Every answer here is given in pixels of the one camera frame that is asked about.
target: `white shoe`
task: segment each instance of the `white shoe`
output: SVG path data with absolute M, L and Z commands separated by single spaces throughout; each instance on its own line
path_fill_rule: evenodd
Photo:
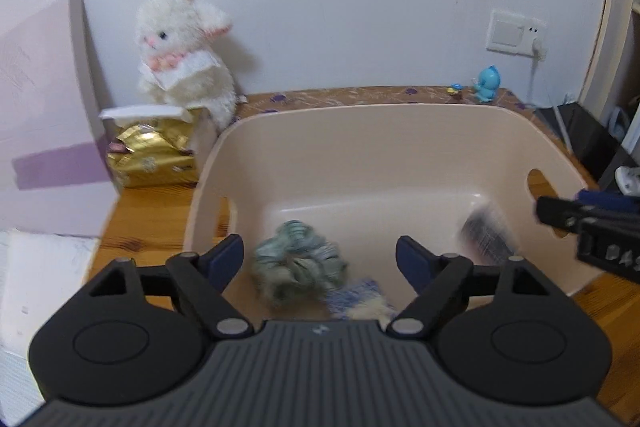
M 625 196 L 640 197 L 640 167 L 618 167 L 616 183 Z

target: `basket handle hole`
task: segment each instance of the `basket handle hole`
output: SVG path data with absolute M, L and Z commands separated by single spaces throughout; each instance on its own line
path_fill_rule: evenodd
M 529 174 L 527 174 L 527 187 L 529 188 L 529 194 L 533 196 L 534 200 L 538 200 L 540 196 L 558 197 L 558 192 L 556 192 L 553 185 L 549 183 L 549 180 L 546 179 L 546 176 L 539 169 L 531 169 L 529 171 Z M 569 234 L 569 232 L 565 230 L 553 230 L 556 237 L 560 239 L 563 239 Z
M 229 198 L 221 197 L 218 215 L 216 216 L 216 227 L 213 238 L 215 244 L 218 244 L 229 234 L 230 216 L 231 208 L 229 206 Z

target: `gold gift box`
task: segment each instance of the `gold gift box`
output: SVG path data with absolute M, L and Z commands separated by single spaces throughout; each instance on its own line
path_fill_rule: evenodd
M 107 163 L 124 187 L 198 181 L 217 138 L 216 127 L 205 108 L 182 110 L 182 114 L 182 120 L 129 117 L 126 124 L 117 127 L 118 134 L 107 151 Z M 123 119 L 115 120 L 117 124 Z

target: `cloth item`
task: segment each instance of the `cloth item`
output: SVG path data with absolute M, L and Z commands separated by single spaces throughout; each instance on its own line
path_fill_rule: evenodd
M 0 350 L 0 400 L 7 426 L 20 424 L 44 403 L 29 362 L 4 349 Z
M 151 77 L 153 77 L 153 80 L 161 89 L 169 90 L 196 74 L 205 73 L 219 67 L 220 60 L 218 60 L 216 54 L 207 50 L 198 50 L 186 54 L 173 68 L 158 68 L 155 70 L 142 62 L 139 70 L 142 75 L 145 75 L 145 78 L 151 80 Z
M 377 320 L 383 330 L 397 314 L 373 279 L 359 280 L 330 291 L 324 300 L 334 319 Z
M 339 288 L 344 284 L 346 268 L 338 246 L 301 221 L 280 225 L 276 235 L 254 251 L 258 288 L 275 307 Z
M 462 253 L 475 264 L 501 266 L 518 254 L 514 242 L 502 225 L 499 213 L 491 206 L 474 210 L 462 227 L 461 236 L 468 251 Z

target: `blue toy figure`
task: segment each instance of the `blue toy figure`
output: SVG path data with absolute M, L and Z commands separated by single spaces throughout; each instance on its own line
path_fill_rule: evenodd
M 495 66 L 489 66 L 485 70 L 480 71 L 478 81 L 474 83 L 476 88 L 476 98 L 480 102 L 491 102 L 494 99 L 495 92 L 500 87 L 500 73 Z

